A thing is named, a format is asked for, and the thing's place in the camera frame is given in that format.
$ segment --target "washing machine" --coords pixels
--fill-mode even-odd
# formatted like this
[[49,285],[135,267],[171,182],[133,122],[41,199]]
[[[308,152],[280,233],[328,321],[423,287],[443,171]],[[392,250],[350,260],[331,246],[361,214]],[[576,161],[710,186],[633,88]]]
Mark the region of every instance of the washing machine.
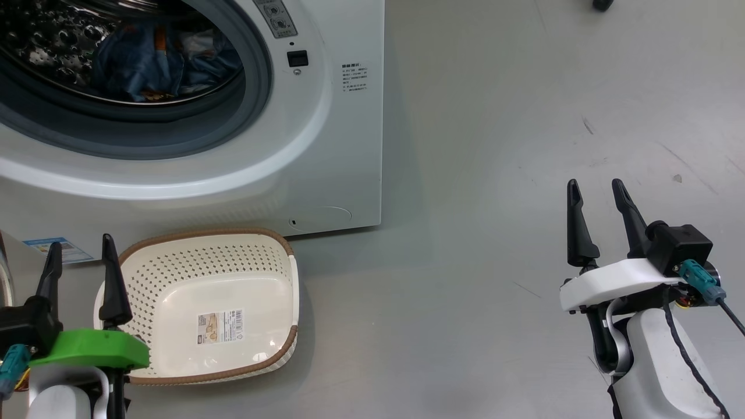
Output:
[[[184,2],[241,68],[162,103],[97,97],[75,90],[76,75],[65,85],[29,69],[30,59],[60,65],[44,42],[87,35],[5,28],[15,43],[0,54],[0,230],[40,253],[61,241],[70,263],[98,259],[103,233],[121,251],[196,229],[292,236],[379,224],[383,0]],[[95,48],[112,36],[102,31]]]

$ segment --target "basket label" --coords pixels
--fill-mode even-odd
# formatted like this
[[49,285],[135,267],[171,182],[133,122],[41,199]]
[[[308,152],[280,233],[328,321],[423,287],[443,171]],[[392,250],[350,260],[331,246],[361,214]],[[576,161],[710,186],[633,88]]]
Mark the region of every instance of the basket label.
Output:
[[243,309],[199,315],[197,344],[243,340]]

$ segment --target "basket rim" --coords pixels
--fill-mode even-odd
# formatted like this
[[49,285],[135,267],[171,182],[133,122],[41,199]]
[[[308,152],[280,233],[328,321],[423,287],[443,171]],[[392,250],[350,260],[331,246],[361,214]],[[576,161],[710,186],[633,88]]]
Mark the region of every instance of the basket rim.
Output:
[[165,234],[164,236],[157,236],[157,237],[152,237],[150,239],[141,240],[140,242],[137,242],[134,245],[131,245],[125,251],[121,252],[121,255],[119,255],[119,265],[123,264],[124,261],[129,259],[130,256],[132,256],[135,252],[140,251],[144,248],[148,248],[150,246],[160,245],[162,243],[168,243],[168,242],[175,242],[176,240],[194,239],[197,237],[206,237],[206,236],[223,236],[226,234],[260,234],[262,236],[269,236],[272,239],[275,239],[279,244],[282,245],[282,248],[284,248],[285,252],[287,252],[287,256],[293,256],[295,254],[294,251],[292,250],[292,247],[290,246],[290,243],[288,243],[287,240],[285,240],[285,238],[282,237],[276,231],[272,231],[266,228],[259,228],[259,227],[217,228],[217,229],[211,229],[211,230],[191,231],[188,233]]
[[[282,248],[285,249],[285,252],[287,252],[287,255],[291,259],[294,258],[294,252],[290,244],[287,242],[287,240],[285,240],[284,237],[282,237],[279,233],[275,231],[268,230],[266,228],[260,228],[260,227],[220,228],[220,229],[192,231],[192,232],[187,232],[187,233],[165,234],[163,236],[157,236],[157,237],[152,237],[150,239],[141,240],[140,242],[137,242],[134,245],[131,245],[128,249],[122,252],[121,255],[119,255],[119,265],[123,265],[124,262],[127,259],[129,259],[134,253],[144,248],[153,246],[153,245],[160,245],[162,243],[167,243],[167,242],[175,242],[176,240],[194,239],[197,237],[206,237],[206,236],[223,236],[223,235],[229,235],[229,234],[259,234],[262,236],[269,236],[270,238],[275,239],[282,246]],[[245,367],[233,368],[232,370],[220,371],[216,373],[181,376],[181,377],[147,378],[147,377],[130,376],[129,377],[130,382],[134,385],[196,384],[199,382],[210,382],[210,381],[215,381],[215,380],[220,380],[220,379],[236,377],[236,376],[240,376],[244,374],[250,374],[252,372],[263,370],[264,368],[270,367],[271,365],[274,365],[275,363],[277,363],[290,350],[290,347],[292,346],[296,337],[297,337],[297,325],[293,324],[292,326],[290,326],[290,332],[288,333],[287,339],[285,340],[285,343],[282,345],[279,351],[277,351],[274,355],[265,359],[264,361],[257,362],[251,365],[247,365]]]

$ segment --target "laundry basket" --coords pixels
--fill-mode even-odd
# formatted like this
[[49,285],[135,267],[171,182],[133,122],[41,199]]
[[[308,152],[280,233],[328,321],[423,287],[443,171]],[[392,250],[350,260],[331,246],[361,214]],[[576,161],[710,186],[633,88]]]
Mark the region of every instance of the laundry basket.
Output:
[[[119,257],[133,320],[150,347],[137,385],[221,382],[282,367],[297,342],[292,248],[264,229],[208,230],[144,240]],[[98,290],[94,325],[104,296]]]

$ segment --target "black object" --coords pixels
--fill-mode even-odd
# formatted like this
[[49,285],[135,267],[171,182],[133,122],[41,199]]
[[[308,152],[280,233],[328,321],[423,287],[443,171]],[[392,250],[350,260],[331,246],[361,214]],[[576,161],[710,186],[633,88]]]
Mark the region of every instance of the black object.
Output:
[[592,344],[595,350],[597,367],[604,372],[615,370],[618,366],[618,348],[607,327],[603,326],[610,302],[598,304],[585,310],[587,321],[592,332]]
[[[661,309],[662,298],[660,296],[666,288],[669,288],[669,286],[660,284],[652,289],[647,289],[641,292],[636,292],[635,294],[627,295],[626,297],[623,297],[624,305],[616,310],[613,314],[627,315],[646,309]],[[667,304],[672,303],[682,296],[683,293],[681,293],[677,289],[673,289],[670,298],[667,299]]]
[[721,298],[717,298],[717,303],[720,307],[722,307],[722,310],[724,310],[725,313],[729,316],[729,319],[732,320],[732,323],[737,326],[737,328],[740,330],[740,333],[745,336],[745,326],[742,324],[740,319],[732,312],[732,310],[729,308],[729,306],[722,300]]
[[714,247],[711,240],[690,224],[670,227],[663,221],[655,221],[647,229],[647,236],[653,237],[647,259],[666,277],[677,277],[674,267],[687,259],[704,266]]
[[595,265],[595,260],[600,257],[600,251],[592,243],[587,230],[585,216],[582,214],[583,205],[580,186],[576,179],[572,179],[566,186],[566,261],[578,268]]
[[613,0],[592,0],[592,7],[600,12],[608,10],[611,4],[613,4]]
[[112,389],[106,416],[112,419],[125,419],[127,402],[124,399],[124,371],[112,369],[106,373]]
[[104,302],[98,309],[98,318],[104,322],[105,330],[116,330],[122,324],[132,320],[132,308],[127,296],[127,287],[121,275],[119,255],[116,253],[114,239],[104,234],[101,246],[101,260],[106,265]]
[[36,295],[19,307],[0,309],[0,352],[14,344],[36,348],[32,357],[47,356],[62,331],[57,318],[57,281],[62,276],[62,246],[52,243]]
[[305,67],[308,65],[308,52],[302,51],[289,51],[287,53],[287,62],[290,67]]
[[670,304],[665,303],[670,298],[670,288],[667,287],[662,292],[662,298],[663,298],[663,304],[662,308],[665,311],[665,320],[668,323],[668,326],[670,327],[670,334],[673,336],[673,341],[675,341],[675,345],[680,350],[680,356],[683,358],[683,361],[685,364],[691,369],[691,373],[694,375],[694,378],[696,381],[698,381],[699,384],[701,384],[701,387],[703,388],[704,393],[706,393],[707,396],[711,398],[711,401],[714,402],[714,404],[719,408],[720,412],[722,413],[722,416],[724,416],[724,419],[729,419],[729,413],[727,412],[727,408],[724,407],[724,404],[721,400],[719,400],[719,397],[717,397],[716,394],[714,394],[714,391],[709,387],[706,380],[703,379],[701,376],[701,373],[698,371],[698,368],[696,365],[691,361],[691,357],[688,355],[688,351],[685,350],[685,346],[683,346],[683,342],[680,340],[680,336],[678,335],[678,329],[675,327],[675,321],[673,320],[673,313],[670,310]]
[[618,399],[615,398],[614,384],[615,382],[608,386],[608,394],[610,394],[610,400],[613,402],[613,419],[623,419],[621,417],[621,408],[618,406]]
[[626,190],[624,182],[621,179],[614,179],[611,182],[613,188],[613,198],[615,207],[624,217],[624,226],[626,227],[626,238],[629,241],[628,259],[641,259],[647,254],[650,241],[644,234],[647,224],[641,217],[639,209]]

